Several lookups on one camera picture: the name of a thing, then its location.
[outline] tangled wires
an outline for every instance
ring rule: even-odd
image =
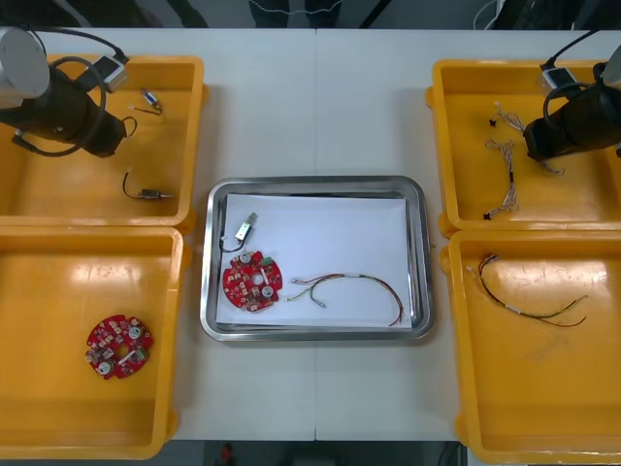
[[[319,301],[317,298],[314,297],[314,289],[319,284],[321,284],[321,283],[329,282],[331,280],[336,280],[336,279],[366,279],[366,280],[371,280],[373,282],[379,283],[381,286],[383,286],[388,291],[390,291],[390,293],[393,295],[393,297],[397,301],[397,304],[399,305],[399,315],[397,316],[395,321],[393,321],[389,325],[389,327],[392,327],[397,322],[401,322],[401,320],[403,319],[403,316],[404,316],[404,304],[401,302],[401,299],[399,298],[399,295],[397,294],[397,292],[392,288],[392,286],[390,286],[384,280],[378,279],[377,277],[372,277],[370,275],[363,275],[363,274],[329,274],[329,275],[322,275],[321,277],[316,277],[316,278],[311,279],[311,280],[292,279],[291,280],[292,283],[295,283],[295,284],[306,284],[309,287],[306,288],[301,293],[299,293],[299,294],[297,294],[297,295],[295,295],[295,296],[293,296],[291,298],[287,298],[285,301],[286,302],[297,301],[298,299],[302,298],[305,294],[308,293],[310,295],[310,299],[312,300],[312,302],[314,304],[316,304],[317,306],[320,306],[320,307],[325,309],[325,308],[327,308],[326,304],[324,302],[322,302],[322,301]]]
[[[548,323],[550,325],[554,325],[555,327],[566,327],[566,328],[567,327],[576,327],[577,325],[581,324],[584,320],[586,320],[586,316],[585,316],[579,322],[572,323],[572,324],[563,324],[563,323],[556,323],[556,322],[549,321],[550,318],[559,316],[560,314],[562,314],[562,313],[572,309],[573,307],[575,307],[583,299],[588,298],[587,294],[585,294],[583,296],[580,296],[577,299],[574,299],[573,301],[571,301],[567,306],[565,306],[560,311],[556,311],[554,313],[543,314],[543,315],[526,313],[524,311],[521,311],[521,310],[519,310],[519,309],[517,309],[517,308],[515,308],[515,307],[513,307],[513,306],[511,306],[509,304],[506,304],[505,302],[503,302],[494,293],[492,293],[492,291],[489,289],[489,285],[487,284],[487,282],[483,278],[483,270],[485,269],[485,267],[488,266],[489,264],[491,264],[492,262],[496,262],[499,259],[500,259],[500,257],[498,255],[490,254],[487,257],[485,257],[481,261],[480,264],[478,264],[478,270],[477,271],[474,270],[474,267],[467,267],[467,270],[469,270],[470,272],[472,272],[473,274],[475,274],[478,277],[479,281],[481,282],[481,285],[483,286],[483,289],[485,290],[485,293],[496,304],[498,304],[499,306],[502,306],[503,308],[507,309],[508,311],[511,311],[512,313],[518,314],[519,316],[533,318],[533,319],[536,319],[536,320],[538,320],[540,322],[544,322],[544,323]]]
[[[496,106],[496,113],[494,114],[494,117],[500,117],[511,128],[519,131],[520,133],[524,133],[526,125],[522,122],[522,118],[520,118],[520,116],[516,112],[504,113],[503,108],[501,107],[501,104],[499,102],[494,102],[494,105]],[[547,172],[557,175],[559,177],[562,177],[565,174],[564,168],[553,168],[545,162],[540,162],[539,165],[543,167],[543,169]]]
[[[503,205],[499,208],[488,211],[486,214],[483,214],[483,218],[491,220],[493,216],[502,211],[515,211],[518,207],[517,193],[515,192],[515,180],[513,178],[513,141],[509,139],[506,143],[499,144],[493,139],[488,139],[485,142],[485,147],[498,149],[503,155],[508,167],[508,192],[507,196],[505,196],[505,200],[503,201]]]

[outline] black cable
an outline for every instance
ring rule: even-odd
[[[141,200],[142,197],[132,196],[129,192],[127,192],[127,178],[128,177],[129,177],[129,172],[125,172],[125,176],[123,177],[123,193],[130,199]]]
[[[548,60],[541,65],[541,69],[542,70],[547,70],[549,68],[554,68],[554,63],[556,62],[556,59],[561,56],[561,54],[563,54],[565,51],[571,49],[573,46],[575,46],[576,44],[582,42],[584,39],[591,37],[593,34],[595,34],[596,32],[600,32],[600,29],[592,29],[589,32],[587,32],[586,34],[582,34],[580,37],[578,37],[576,40],[569,42],[566,46],[564,46],[562,49],[560,49],[559,51],[557,51],[556,53],[554,53],[552,56],[550,56],[548,58]]]
[[[30,29],[28,31],[30,34],[32,34],[33,36],[35,36],[35,38],[37,39],[37,41],[39,41],[39,45],[41,46],[41,50],[43,51],[43,55],[48,56],[48,50],[46,49],[46,45],[43,43],[43,41],[41,40],[41,37],[39,37],[39,34],[37,34],[35,31],[33,31],[32,29]]]
[[[438,457],[438,466],[442,465],[442,459],[444,458],[444,455],[446,454],[446,452],[448,451],[448,446],[450,445],[450,442],[446,442],[444,444],[444,448],[442,449],[442,452],[440,453],[440,456]]]
[[[459,445],[460,444],[458,442],[455,448],[453,449],[453,452],[448,456],[448,461],[446,461],[446,466],[450,466],[450,462],[453,459],[453,456],[455,456],[455,453],[457,452],[457,450],[459,449]]]
[[[564,313],[565,311],[568,311],[570,309],[572,309],[575,305],[577,305],[580,301],[582,301],[585,298],[588,298],[588,295],[585,294],[583,296],[580,296],[577,299],[574,299],[573,301],[571,301],[567,306],[565,306],[563,309],[561,309],[560,311],[556,311],[556,312],[552,312],[552,313],[548,313],[548,314],[543,314],[543,315],[537,315],[537,314],[530,314],[530,313],[526,313],[524,311],[521,311],[513,306],[510,306],[509,304],[505,303],[504,301],[502,301],[499,297],[497,297],[492,290],[489,288],[487,282],[485,281],[485,279],[483,278],[483,270],[485,269],[485,267],[489,264],[491,264],[492,262],[495,262],[499,259],[500,257],[496,254],[490,254],[487,257],[485,257],[480,264],[478,264],[478,270],[477,270],[477,276],[478,279],[481,282],[481,285],[483,286],[483,289],[485,290],[485,293],[487,293],[487,296],[489,296],[489,298],[494,301],[496,304],[498,304],[499,306],[502,306],[503,308],[507,309],[508,311],[511,311],[514,314],[518,314],[519,316],[523,316],[523,317],[528,317],[528,318],[533,318],[535,320],[538,320],[540,322],[543,323],[548,323],[550,325],[554,325],[555,327],[576,327],[577,325],[581,324],[584,320],[586,320],[586,316],[582,318],[582,320],[580,320],[577,323],[572,323],[572,324],[563,324],[563,323],[555,323],[555,322],[550,322],[548,319],[549,318],[553,318],[556,316],[559,316],[560,314]]]
[[[125,64],[129,61],[129,58],[127,58],[127,55],[125,55],[125,53],[120,47],[114,45],[112,42],[109,42],[106,39],[102,39],[101,37],[95,36],[93,34],[88,34],[87,32],[76,31],[74,29],[65,29],[63,27],[47,27],[47,26],[30,26],[30,29],[36,32],[50,32],[50,33],[56,33],[56,34],[67,34],[69,36],[84,37],[86,39],[90,39],[92,41],[96,41],[96,42],[99,42],[100,44],[110,47],[112,50],[114,50],[115,58],[118,61],[120,61],[122,64]]]
[[[245,235],[245,238],[239,243],[239,246],[237,248],[235,248],[234,250],[226,250],[224,248],[224,237],[222,236],[220,238],[220,249],[222,250],[222,252],[237,252],[238,250],[242,250],[242,248],[245,246],[245,240],[247,239],[248,235]]]
[[[133,129],[133,131],[132,131],[131,133],[128,133],[128,134],[127,134],[127,137],[128,137],[128,138],[131,138],[131,137],[134,135],[134,133],[136,132],[136,130],[138,129],[138,121],[137,121],[134,117],[132,117],[132,116],[126,116],[126,117],[125,117],[124,119],[122,119],[121,121],[122,121],[122,122],[123,122],[123,124],[124,124],[124,123],[125,123],[125,121],[127,121],[128,119],[131,119],[132,121],[134,121],[134,129]]]
[[[547,125],[552,129],[560,129],[552,119],[550,119],[550,113],[548,112],[548,106],[550,105],[550,101],[554,99],[560,92],[571,89],[573,87],[588,87],[590,84],[588,83],[567,83],[563,85],[559,85],[555,89],[553,89],[549,94],[545,96],[545,100],[543,101],[543,119],[547,123]]]
[[[367,279],[367,280],[371,280],[372,282],[376,282],[378,284],[380,284],[381,286],[383,286],[384,288],[386,288],[395,298],[395,301],[397,301],[397,305],[399,306],[399,315],[397,316],[397,318],[390,324],[388,325],[389,327],[392,327],[395,323],[397,322],[401,322],[403,317],[404,317],[404,303],[401,301],[401,298],[399,297],[399,295],[397,294],[397,292],[392,288],[392,286],[390,286],[387,282],[385,282],[382,279],[379,279],[377,277],[373,277],[371,275],[364,275],[364,274],[356,274],[356,275],[348,275],[348,274],[329,274],[329,275],[324,275],[322,277],[317,277],[316,279],[312,279],[312,280],[308,280],[308,281],[303,281],[303,280],[298,280],[295,279],[293,282],[296,284],[308,284],[310,287],[305,289],[304,291],[302,291],[302,293],[298,294],[297,296],[295,296],[294,298],[291,298],[291,301],[294,301],[296,299],[299,299],[300,297],[302,297],[305,293],[309,293],[310,294],[310,299],[311,301],[316,304],[317,306],[321,307],[321,308],[327,308],[327,306],[325,305],[325,303],[323,303],[322,301],[319,301],[317,298],[314,297],[314,289],[319,285],[322,284],[324,282],[328,282],[330,280],[334,280],[334,279]]]
[[[155,110],[139,109],[138,107],[132,107],[132,110],[137,110],[138,112],[143,112],[145,114],[158,115],[158,116],[162,115],[162,109],[155,111]]]
[[[43,155],[45,157],[62,157],[64,155],[69,155],[70,153],[74,153],[80,149],[82,149],[86,144],[90,142],[91,139],[95,136],[97,131],[99,131],[99,127],[104,120],[104,116],[106,115],[106,84],[102,79],[101,75],[97,71],[97,68],[88,60],[80,58],[79,56],[63,56],[62,58],[53,61],[49,67],[57,68],[63,63],[68,62],[78,62],[84,65],[95,77],[97,81],[97,86],[99,87],[99,91],[101,94],[100,102],[99,102],[99,111],[97,112],[97,116],[95,117],[95,121],[90,129],[86,132],[86,134],[71,148],[66,150],[61,150],[60,152],[48,152],[46,150],[41,150],[35,147],[33,144],[28,143],[21,137],[14,137],[14,142],[23,148],[35,152],[39,155]]]

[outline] capacitor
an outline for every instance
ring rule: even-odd
[[[138,362],[142,362],[146,359],[148,359],[148,351],[146,348],[138,348],[136,349],[136,358],[138,359]]]
[[[114,369],[114,363],[111,361],[100,362],[97,366],[97,373],[101,376],[107,376]]]
[[[153,109],[161,113],[162,105],[159,103],[159,100],[157,100],[157,97],[155,97],[152,92],[149,92],[146,89],[141,89],[140,92],[141,94],[143,94],[143,97],[145,97],[147,103],[151,105]]]
[[[250,254],[249,252],[244,252],[242,255],[240,255],[240,262],[242,262],[243,264],[249,264],[250,260],[252,260],[252,254]]]
[[[274,296],[274,289],[271,286],[263,286],[261,294],[264,298],[271,298],[272,296]]]
[[[127,334],[132,340],[138,340],[143,335],[143,330],[140,327],[131,327]]]

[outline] round circuit board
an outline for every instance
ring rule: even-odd
[[[272,257],[263,257],[261,251],[244,252],[224,271],[222,287],[233,306],[258,313],[277,302],[282,274]]]
[[[121,315],[99,322],[86,344],[86,362],[97,374],[105,380],[113,376],[124,379],[147,363],[153,338],[139,319]]]

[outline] floor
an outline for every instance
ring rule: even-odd
[[[137,466],[219,466],[223,442],[172,441]],[[235,466],[290,466],[291,458],[335,458],[339,466],[442,466],[457,464],[456,443],[445,442],[233,442]],[[0,461],[0,466],[59,466],[67,461]],[[71,466],[117,466],[117,461],[71,461]]]
[[[254,27],[248,0],[189,0],[210,27]],[[379,0],[343,0],[337,27],[357,28]],[[303,10],[304,0],[290,0],[291,11]],[[379,29],[472,29],[473,19],[488,0],[393,0],[373,24]],[[181,27],[166,0],[138,0],[164,27]],[[494,15],[490,7],[481,15],[484,25]],[[289,27],[309,27],[304,14],[293,15]]]

